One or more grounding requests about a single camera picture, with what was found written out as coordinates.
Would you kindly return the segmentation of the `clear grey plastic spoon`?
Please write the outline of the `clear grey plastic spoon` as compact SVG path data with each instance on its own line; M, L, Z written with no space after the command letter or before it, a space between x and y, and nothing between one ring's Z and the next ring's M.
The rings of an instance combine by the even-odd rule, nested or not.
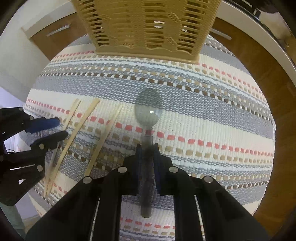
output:
M140 160L139 200L141 216L152 216L154 194L154 168L152 160L153 127L162 114L162 100L156 89L147 88L139 93L135 101L135 117L143 128L141 139L142 157Z

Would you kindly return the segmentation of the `white kitchen countertop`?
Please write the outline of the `white kitchen countertop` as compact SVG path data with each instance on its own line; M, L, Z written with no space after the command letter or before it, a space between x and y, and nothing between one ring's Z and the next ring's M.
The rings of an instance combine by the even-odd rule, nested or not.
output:
M280 64L293 83L295 83L295 65L276 39L257 21L239 8L222 1L217 17L237 27L254 39Z

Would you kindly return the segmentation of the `striped woven table mat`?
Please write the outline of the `striped woven table mat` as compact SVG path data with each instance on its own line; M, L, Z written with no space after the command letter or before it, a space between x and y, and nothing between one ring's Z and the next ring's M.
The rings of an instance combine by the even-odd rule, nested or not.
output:
M26 240L269 240L254 218L276 125L244 65L206 38L196 64L99 55L88 36L58 53L24 104L60 124L29 192Z

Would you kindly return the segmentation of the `beige plastic utensil basket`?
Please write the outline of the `beige plastic utensil basket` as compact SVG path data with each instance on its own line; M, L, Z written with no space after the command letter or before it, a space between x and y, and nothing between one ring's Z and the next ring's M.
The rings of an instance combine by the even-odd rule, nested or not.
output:
M73 1L102 55L197 63L220 1Z

